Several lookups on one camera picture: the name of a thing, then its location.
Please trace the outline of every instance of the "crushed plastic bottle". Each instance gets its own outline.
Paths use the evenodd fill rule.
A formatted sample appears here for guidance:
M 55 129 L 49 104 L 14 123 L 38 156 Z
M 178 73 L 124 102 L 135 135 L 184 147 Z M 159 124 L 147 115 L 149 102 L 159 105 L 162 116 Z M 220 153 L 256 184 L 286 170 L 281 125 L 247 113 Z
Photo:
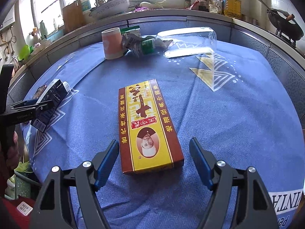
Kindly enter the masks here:
M 131 51 L 137 57 L 164 55 L 166 58 L 206 54 L 217 48 L 217 37 L 209 27 L 181 28 L 158 33 L 155 38 L 137 42 Z

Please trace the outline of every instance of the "human hand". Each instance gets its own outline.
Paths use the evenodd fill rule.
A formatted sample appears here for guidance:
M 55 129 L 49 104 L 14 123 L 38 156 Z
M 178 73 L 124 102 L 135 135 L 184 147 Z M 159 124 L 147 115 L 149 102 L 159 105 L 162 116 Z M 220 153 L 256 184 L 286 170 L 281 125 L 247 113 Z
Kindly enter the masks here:
M 19 164 L 18 135 L 16 132 L 14 132 L 13 141 L 14 141 L 14 145 L 11 146 L 7 151 L 7 160 L 6 160 L 6 166 L 11 170 L 16 169 Z

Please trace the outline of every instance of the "white label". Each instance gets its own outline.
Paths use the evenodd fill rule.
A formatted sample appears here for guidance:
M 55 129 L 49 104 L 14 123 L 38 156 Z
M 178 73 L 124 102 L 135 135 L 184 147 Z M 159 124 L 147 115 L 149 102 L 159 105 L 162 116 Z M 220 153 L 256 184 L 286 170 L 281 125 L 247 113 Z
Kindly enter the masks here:
M 26 204 L 25 202 L 21 202 L 18 207 L 17 210 L 22 213 L 24 216 L 28 216 L 30 214 L 30 212 L 33 210 L 33 208 Z
M 296 209 L 300 203 L 302 193 L 303 189 L 286 192 L 269 192 L 275 213 L 278 215 Z
M 39 119 L 36 119 L 34 121 L 33 127 L 37 128 L 39 131 L 45 130 L 45 124 L 42 123 Z

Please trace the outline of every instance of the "cutting board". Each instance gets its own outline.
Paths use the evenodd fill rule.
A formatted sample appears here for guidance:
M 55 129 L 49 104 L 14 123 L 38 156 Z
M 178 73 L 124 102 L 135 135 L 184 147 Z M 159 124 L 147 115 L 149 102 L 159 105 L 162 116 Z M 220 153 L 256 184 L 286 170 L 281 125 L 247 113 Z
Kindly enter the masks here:
M 66 34 L 86 25 L 81 8 L 81 2 L 76 2 L 63 8 L 63 22 L 65 23 Z

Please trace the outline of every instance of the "portrait on box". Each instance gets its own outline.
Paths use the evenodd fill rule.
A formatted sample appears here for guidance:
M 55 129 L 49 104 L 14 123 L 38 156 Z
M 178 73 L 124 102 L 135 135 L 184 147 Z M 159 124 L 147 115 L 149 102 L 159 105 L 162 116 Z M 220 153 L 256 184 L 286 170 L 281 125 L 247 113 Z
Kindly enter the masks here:
M 159 150 L 157 133 L 150 127 L 142 128 L 137 135 L 137 148 L 143 157 L 154 157 Z

